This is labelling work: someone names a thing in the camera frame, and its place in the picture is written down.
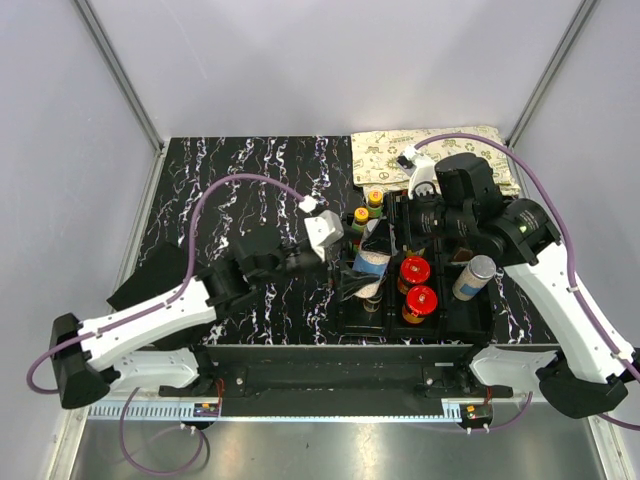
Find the yellow-cap green-label bottle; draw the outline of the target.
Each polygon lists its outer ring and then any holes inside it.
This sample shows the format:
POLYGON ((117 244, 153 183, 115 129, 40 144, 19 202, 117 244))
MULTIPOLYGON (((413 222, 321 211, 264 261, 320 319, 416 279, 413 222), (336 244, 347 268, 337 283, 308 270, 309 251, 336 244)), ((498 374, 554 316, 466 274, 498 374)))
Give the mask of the yellow-cap green-label bottle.
POLYGON ((367 195, 367 210, 370 219, 377 219, 382 215, 384 193, 378 189, 372 189, 367 195))
POLYGON ((357 231, 360 235, 366 230, 369 222, 369 211, 366 207, 358 207, 353 212, 353 218, 351 221, 351 228, 357 231))

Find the red-lid chili sauce jar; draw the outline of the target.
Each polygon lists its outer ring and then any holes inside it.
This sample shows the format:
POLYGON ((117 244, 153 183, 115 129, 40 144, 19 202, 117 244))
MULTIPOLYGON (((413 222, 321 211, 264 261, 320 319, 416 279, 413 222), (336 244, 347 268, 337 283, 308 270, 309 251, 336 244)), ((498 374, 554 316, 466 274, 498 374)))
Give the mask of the red-lid chili sauce jar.
POLYGON ((426 286, 412 287, 405 297, 402 307, 402 317, 411 326, 417 326, 425 322, 426 318, 438 308, 436 292, 426 286))
POLYGON ((419 256, 405 258, 397 277, 398 291, 406 295, 413 287, 424 285, 431 274, 431 267, 427 260, 419 256))

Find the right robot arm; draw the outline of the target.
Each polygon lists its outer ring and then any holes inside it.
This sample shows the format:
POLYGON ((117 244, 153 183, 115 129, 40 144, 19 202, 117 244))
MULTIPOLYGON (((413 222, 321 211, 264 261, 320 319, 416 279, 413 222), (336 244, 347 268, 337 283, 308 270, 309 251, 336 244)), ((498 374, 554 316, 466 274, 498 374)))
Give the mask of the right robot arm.
POLYGON ((493 386, 535 392, 575 419, 619 406, 639 373, 636 350, 584 291, 558 215, 503 195, 489 163, 469 152, 435 162, 407 151, 398 162, 410 172, 393 222, 401 244, 465 241, 476 259, 495 263, 524 291, 559 345, 541 354, 486 346, 454 371, 457 390, 470 397, 493 386))

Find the white-lid granule jar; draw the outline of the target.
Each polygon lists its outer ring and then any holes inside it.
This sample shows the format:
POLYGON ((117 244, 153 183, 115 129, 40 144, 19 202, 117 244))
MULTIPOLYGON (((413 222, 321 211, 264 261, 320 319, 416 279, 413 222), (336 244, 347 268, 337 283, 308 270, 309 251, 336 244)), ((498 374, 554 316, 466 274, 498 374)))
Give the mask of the white-lid granule jar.
POLYGON ((355 272, 373 275, 375 279, 360 287, 355 293, 356 297, 369 299, 376 295, 391 256, 389 222, 386 218, 379 218, 366 227, 352 267, 355 272))
POLYGON ((474 256, 453 284, 452 293, 460 301, 474 298, 495 276, 496 264, 486 255, 474 256))

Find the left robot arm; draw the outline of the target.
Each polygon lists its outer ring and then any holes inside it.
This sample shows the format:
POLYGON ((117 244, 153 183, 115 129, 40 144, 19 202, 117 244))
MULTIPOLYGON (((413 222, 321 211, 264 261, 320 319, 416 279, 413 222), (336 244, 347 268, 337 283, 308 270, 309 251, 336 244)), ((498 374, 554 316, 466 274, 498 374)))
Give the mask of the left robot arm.
POLYGON ((259 288, 327 263, 342 233, 312 227, 302 243, 283 244, 276 228, 240 237, 231 251, 187 284, 103 317, 79 320, 67 313, 52 325, 50 347, 62 408, 91 405, 118 389, 186 388, 196 396, 215 386, 216 372, 181 346, 167 353, 148 345, 241 310, 259 288))

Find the black-cap spice bottle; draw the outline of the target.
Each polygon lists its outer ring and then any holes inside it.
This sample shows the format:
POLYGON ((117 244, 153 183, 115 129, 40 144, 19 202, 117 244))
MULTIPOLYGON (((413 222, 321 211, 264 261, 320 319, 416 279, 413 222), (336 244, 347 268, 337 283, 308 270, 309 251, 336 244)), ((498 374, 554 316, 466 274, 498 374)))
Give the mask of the black-cap spice bottle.
POLYGON ((362 302, 363 308, 369 313, 374 313, 379 310, 382 301, 381 295, 365 298, 362 302))

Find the red-lid chili sauce jar front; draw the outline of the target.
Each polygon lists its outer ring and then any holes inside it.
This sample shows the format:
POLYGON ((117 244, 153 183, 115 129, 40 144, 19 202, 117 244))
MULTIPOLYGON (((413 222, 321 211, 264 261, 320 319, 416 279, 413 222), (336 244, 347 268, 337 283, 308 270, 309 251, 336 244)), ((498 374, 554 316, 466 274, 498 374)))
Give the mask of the red-lid chili sauce jar front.
POLYGON ((424 285, 431 274, 431 267, 427 260, 419 256, 405 258, 397 277, 398 291, 406 295, 413 287, 424 285))

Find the yellow-cap green-label bottle front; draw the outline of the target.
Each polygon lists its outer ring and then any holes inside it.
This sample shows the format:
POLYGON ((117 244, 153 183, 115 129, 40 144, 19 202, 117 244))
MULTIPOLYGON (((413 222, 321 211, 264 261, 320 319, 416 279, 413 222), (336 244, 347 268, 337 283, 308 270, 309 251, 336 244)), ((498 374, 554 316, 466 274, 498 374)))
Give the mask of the yellow-cap green-label bottle front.
POLYGON ((360 235, 366 230, 369 222, 369 211, 366 207, 358 207, 353 212, 353 218, 351 221, 351 228, 357 231, 360 235))

